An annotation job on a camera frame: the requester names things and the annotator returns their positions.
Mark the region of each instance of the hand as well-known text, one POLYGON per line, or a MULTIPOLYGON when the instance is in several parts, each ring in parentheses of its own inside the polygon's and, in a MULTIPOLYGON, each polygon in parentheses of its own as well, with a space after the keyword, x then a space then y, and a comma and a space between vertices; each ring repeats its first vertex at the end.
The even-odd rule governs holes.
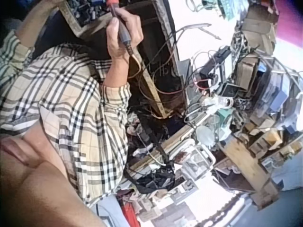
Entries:
MULTIPOLYGON (((136 47, 143 40, 140 17, 121 8, 116 8, 116 13, 125 21, 132 39, 132 47, 136 47)), ((118 38, 119 23, 121 22, 114 17, 107 26, 107 49, 113 61, 124 59, 128 62, 129 55, 118 38)))

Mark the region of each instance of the shirt sleeve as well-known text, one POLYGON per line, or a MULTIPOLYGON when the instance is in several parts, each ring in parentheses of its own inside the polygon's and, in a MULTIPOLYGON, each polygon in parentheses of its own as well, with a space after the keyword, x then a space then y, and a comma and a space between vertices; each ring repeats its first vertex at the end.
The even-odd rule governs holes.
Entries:
POLYGON ((101 86, 101 104, 103 108, 103 144, 104 152, 112 157, 112 164, 109 169, 113 172, 106 192, 118 186, 122 179, 123 169, 127 160, 127 136, 125 125, 127 123, 127 106, 131 96, 130 86, 126 84, 122 87, 101 86))
POLYGON ((23 70, 32 49, 23 46, 11 31, 0 48, 0 89, 11 84, 23 70))

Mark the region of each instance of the wooden plank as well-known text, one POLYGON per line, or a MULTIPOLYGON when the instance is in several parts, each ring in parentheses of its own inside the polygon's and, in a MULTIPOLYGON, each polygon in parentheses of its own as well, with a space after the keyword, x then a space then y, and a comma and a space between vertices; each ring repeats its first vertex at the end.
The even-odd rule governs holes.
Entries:
POLYGON ((276 149, 282 142, 278 130, 271 129, 254 141, 249 146, 249 150, 256 155, 257 159, 259 159, 263 157, 268 150, 276 149))
POLYGON ((253 158, 245 145, 234 136, 219 144, 225 155, 239 168, 251 186, 259 192, 270 179, 268 172, 253 158))
MULTIPOLYGON (((139 54, 137 48, 134 48, 134 54, 135 54, 136 58, 138 59, 138 61, 141 62, 142 68, 145 69, 145 64, 144 64, 144 62, 142 60, 142 57, 139 54)), ((160 99, 159 94, 156 90, 155 84, 153 83, 152 78, 151 78, 151 76, 150 76, 150 74, 148 73, 147 70, 143 71, 142 77, 143 78, 140 79, 141 80, 140 86, 142 86, 143 92, 148 97, 150 97, 151 99, 153 99, 155 101, 155 102, 149 101, 151 106, 153 107, 153 109, 157 112, 157 114, 160 117, 167 118, 168 115, 165 112, 164 106, 161 103, 161 99, 160 99)))
POLYGON ((298 140, 302 139, 303 138, 303 133, 301 132, 295 139, 291 140, 290 142, 288 142, 285 146, 283 146, 282 148, 280 149, 276 149, 276 150, 273 150, 271 152, 268 152, 266 155, 264 155, 264 157, 262 158, 261 161, 264 161, 266 158, 268 157, 272 157, 272 156, 275 156, 277 155, 278 153, 283 153, 286 149, 288 149, 288 146, 291 146, 292 144, 294 144, 295 142, 297 142, 298 140))
POLYGON ((279 191, 276 184, 269 181, 262 190, 250 195, 250 197, 255 202, 258 210, 261 210, 279 199, 279 191))

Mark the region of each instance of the red object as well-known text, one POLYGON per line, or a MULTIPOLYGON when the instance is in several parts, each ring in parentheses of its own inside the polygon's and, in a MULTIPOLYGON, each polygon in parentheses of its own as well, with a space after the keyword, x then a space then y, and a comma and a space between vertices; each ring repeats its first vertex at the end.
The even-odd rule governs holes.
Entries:
POLYGON ((134 208, 130 203, 125 204, 121 209, 130 227, 141 227, 140 222, 137 220, 136 213, 134 212, 134 208))
POLYGON ((110 4, 119 4, 119 0, 106 0, 106 4, 110 5, 110 4))

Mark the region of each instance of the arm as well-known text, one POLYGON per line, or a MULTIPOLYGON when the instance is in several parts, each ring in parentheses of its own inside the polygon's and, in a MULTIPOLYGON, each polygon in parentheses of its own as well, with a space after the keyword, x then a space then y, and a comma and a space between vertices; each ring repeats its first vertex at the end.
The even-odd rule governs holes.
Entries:
POLYGON ((42 0, 29 12, 16 31, 16 36, 22 45, 28 48, 35 45, 46 20, 61 1, 62 0, 42 0))
MULTIPOLYGON (((136 47, 143 39, 141 22, 138 16, 132 15, 124 9, 116 9, 130 32, 132 47, 136 47)), ((104 155, 113 161, 108 164, 111 175, 110 187, 117 186, 123 175, 127 158, 127 137, 125 125, 127 123, 127 105, 131 96, 127 75, 129 68, 129 55, 125 47, 118 40, 119 21, 113 18, 107 27, 107 48, 112 58, 112 65, 100 85, 102 115, 101 144, 104 145, 104 155)))
MULTIPOLYGON (((132 15, 124 9, 116 9, 118 15, 125 21, 132 39, 132 47, 136 47, 143 40, 140 17, 132 15)), ((103 86, 121 87, 127 83, 129 68, 129 54, 118 40, 119 20, 113 18, 107 27, 107 49, 112 58, 103 86)))
POLYGON ((27 15, 16 32, 10 32, 0 49, 0 89, 7 86, 23 70, 52 10, 63 0, 42 0, 27 15))

